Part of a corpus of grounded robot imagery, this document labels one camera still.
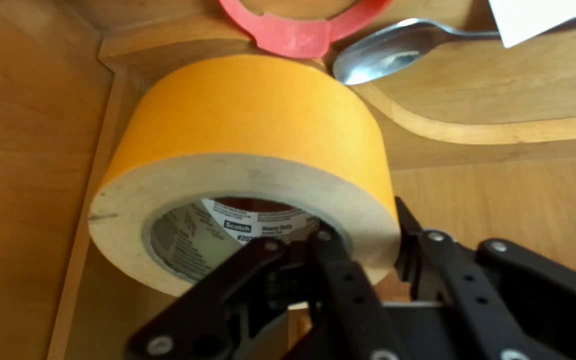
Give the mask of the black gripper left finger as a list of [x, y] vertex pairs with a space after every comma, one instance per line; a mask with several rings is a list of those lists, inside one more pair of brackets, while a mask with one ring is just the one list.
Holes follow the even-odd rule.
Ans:
[[123, 360], [233, 360], [300, 302], [313, 328], [285, 360], [402, 360], [385, 311], [333, 230], [252, 241], [136, 331]]

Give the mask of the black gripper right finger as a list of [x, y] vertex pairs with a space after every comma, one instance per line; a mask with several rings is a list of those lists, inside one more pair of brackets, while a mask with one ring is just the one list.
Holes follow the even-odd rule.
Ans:
[[408, 360], [576, 360], [576, 272], [505, 239], [461, 246], [397, 204]]

